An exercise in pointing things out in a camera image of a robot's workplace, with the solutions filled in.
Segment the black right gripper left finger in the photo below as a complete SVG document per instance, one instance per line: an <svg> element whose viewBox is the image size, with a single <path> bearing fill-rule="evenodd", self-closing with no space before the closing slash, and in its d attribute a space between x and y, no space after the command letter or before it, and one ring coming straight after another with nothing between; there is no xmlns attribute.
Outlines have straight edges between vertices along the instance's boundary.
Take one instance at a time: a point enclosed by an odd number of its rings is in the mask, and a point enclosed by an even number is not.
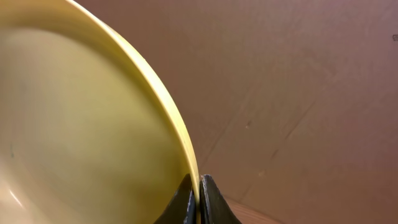
<svg viewBox="0 0 398 224"><path fill-rule="evenodd" d="M192 180L187 174L169 204L154 224L196 224L196 203Z"/></svg>

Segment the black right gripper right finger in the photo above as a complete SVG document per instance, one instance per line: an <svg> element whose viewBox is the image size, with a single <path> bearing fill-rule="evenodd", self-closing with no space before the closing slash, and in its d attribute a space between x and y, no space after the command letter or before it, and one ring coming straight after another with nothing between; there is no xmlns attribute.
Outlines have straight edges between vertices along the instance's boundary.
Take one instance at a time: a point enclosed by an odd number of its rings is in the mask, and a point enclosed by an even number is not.
<svg viewBox="0 0 398 224"><path fill-rule="evenodd" d="M201 224L241 224L208 174L200 181L200 214Z"/></svg>

